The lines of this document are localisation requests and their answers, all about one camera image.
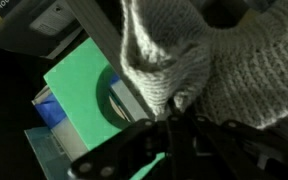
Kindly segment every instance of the book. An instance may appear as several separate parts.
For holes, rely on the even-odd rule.
[[[0,16],[5,17],[21,0],[0,0]]]
[[[52,107],[42,108],[41,104],[45,102],[48,97],[52,95],[52,92],[48,86],[45,86],[32,100],[32,104],[36,107],[36,105],[40,105],[40,108],[37,108],[37,111],[46,122],[48,127],[51,129],[54,137],[61,144],[63,150],[69,157],[71,161],[77,159],[79,156],[87,152],[86,146],[83,144],[81,138],[78,136],[78,133],[72,126],[71,122],[67,118],[66,114],[63,116],[63,109],[58,103],[49,104],[49,106],[56,106],[57,108],[61,108],[57,111],[52,111]],[[60,114],[61,119],[57,118],[57,122],[54,123],[53,117],[58,117],[58,113]]]
[[[48,127],[25,130],[25,135],[48,180],[68,180],[71,161]]]
[[[121,117],[114,110],[107,111],[107,108],[113,109],[109,102],[109,88],[115,72],[110,69],[101,50],[89,38],[44,76],[87,151],[122,130],[109,119]],[[144,167],[134,178],[144,176],[152,166],[153,163]]]

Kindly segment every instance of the green cover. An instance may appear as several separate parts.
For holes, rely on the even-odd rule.
[[[102,115],[97,100],[98,81],[108,65],[89,38],[44,76],[88,149],[119,132]]]

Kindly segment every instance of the crocheted cloth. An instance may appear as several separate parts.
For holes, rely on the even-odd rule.
[[[122,0],[121,64],[155,115],[172,98],[221,124],[288,116],[288,0],[242,27],[209,27],[189,0]]]

